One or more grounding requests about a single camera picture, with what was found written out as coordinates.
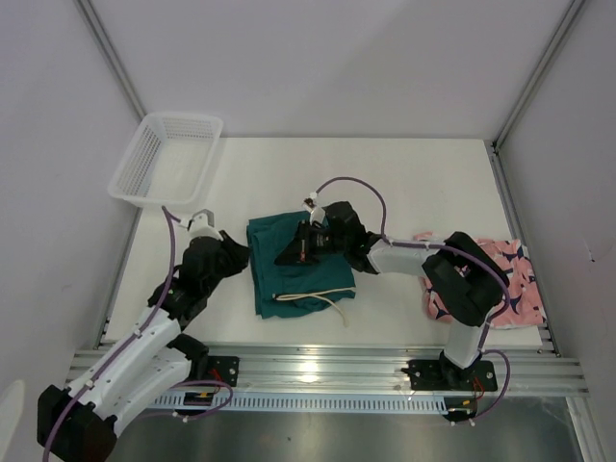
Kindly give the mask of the green shorts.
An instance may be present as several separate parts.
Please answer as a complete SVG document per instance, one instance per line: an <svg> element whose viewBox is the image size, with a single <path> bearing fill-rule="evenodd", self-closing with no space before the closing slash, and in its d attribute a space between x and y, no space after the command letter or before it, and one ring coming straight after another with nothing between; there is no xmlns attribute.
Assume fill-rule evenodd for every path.
<svg viewBox="0 0 616 462"><path fill-rule="evenodd" d="M252 218L246 227L251 250L255 313L262 319L296 319L338 307L355 298L355 279L341 255L325 255L316 265L277 266L275 258L291 242L306 212Z"/></svg>

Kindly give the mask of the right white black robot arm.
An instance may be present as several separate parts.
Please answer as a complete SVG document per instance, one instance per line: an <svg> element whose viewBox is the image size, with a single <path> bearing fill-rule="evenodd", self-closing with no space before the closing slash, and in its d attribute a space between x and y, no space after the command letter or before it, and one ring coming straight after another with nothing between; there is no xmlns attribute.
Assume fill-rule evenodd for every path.
<svg viewBox="0 0 616 462"><path fill-rule="evenodd" d="M467 234L443 242L400 241L365 228L347 201L324 208L309 200L309 218L276 256L277 266L315 265L323 255L341 255L357 271L423 277L453 317L439 374L457 389L471 381L482 357L492 319L510 304L509 278Z"/></svg>

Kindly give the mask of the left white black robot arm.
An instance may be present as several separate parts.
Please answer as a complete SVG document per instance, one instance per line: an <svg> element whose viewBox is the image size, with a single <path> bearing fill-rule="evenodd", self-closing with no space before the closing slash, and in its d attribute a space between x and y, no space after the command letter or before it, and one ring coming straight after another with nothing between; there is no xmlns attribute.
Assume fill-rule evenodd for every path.
<svg viewBox="0 0 616 462"><path fill-rule="evenodd" d="M43 455L104 461L126 427L175 385L208 379L209 349L185 334L225 278L244 271L250 250L225 232L191 239L180 264L147 301L123 339L64 388L38 398L37 440Z"/></svg>

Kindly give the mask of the pink shark print shorts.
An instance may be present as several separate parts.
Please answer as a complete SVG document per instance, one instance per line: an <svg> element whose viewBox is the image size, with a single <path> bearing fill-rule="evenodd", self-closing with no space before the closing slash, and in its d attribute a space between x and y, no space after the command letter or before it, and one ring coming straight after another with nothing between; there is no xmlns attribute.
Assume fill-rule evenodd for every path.
<svg viewBox="0 0 616 462"><path fill-rule="evenodd" d="M528 249L520 240L473 238L475 243L501 268L509 279L510 304L490 327L516 329L542 324L546 319L544 304ZM453 317L426 277L419 277L423 291L423 309L434 321L451 323Z"/></svg>

